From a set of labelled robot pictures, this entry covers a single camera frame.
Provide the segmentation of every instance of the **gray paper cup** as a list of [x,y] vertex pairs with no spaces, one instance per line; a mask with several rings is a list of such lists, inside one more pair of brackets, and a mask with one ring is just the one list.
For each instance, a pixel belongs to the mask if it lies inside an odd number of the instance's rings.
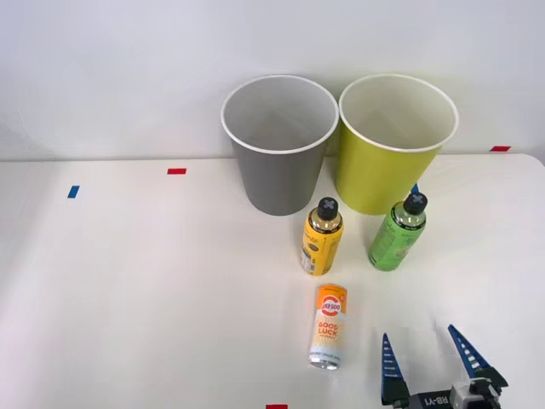
[[273,216],[304,208],[338,122],[333,95],[305,78],[273,75],[235,89],[221,108],[221,124],[250,202]]

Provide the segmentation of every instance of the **orange logo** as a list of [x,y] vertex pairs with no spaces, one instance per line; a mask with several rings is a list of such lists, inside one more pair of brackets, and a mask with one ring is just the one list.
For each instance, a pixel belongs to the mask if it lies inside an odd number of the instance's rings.
[[328,317],[335,317],[341,311],[341,302],[336,297],[324,297],[322,302],[322,313]]

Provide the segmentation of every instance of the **green spray can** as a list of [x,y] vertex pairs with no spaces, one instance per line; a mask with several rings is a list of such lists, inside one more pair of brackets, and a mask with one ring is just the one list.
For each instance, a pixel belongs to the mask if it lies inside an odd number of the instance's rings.
[[426,205],[426,196],[416,192],[393,206],[369,249],[373,266],[382,271],[398,267],[426,227]]

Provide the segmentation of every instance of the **blue tape marker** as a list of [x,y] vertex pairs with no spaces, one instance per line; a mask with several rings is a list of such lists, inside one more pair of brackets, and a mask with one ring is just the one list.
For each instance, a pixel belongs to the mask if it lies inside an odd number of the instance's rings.
[[72,186],[72,188],[70,189],[70,192],[68,193],[68,198],[75,199],[78,190],[79,190],[79,186]]

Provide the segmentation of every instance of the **table surface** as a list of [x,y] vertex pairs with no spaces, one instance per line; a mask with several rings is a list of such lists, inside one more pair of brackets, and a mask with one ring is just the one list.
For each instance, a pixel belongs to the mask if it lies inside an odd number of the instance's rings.
[[[172,167],[185,175],[167,175]],[[401,267],[366,246],[382,218],[340,202],[330,273],[307,276],[309,206],[260,213],[232,159],[0,164],[0,407],[380,408],[387,331],[411,393],[467,379],[454,324],[531,407],[545,367],[545,168],[439,156],[426,231]],[[80,189],[68,199],[72,185]],[[307,363],[317,285],[348,290],[345,359]]]

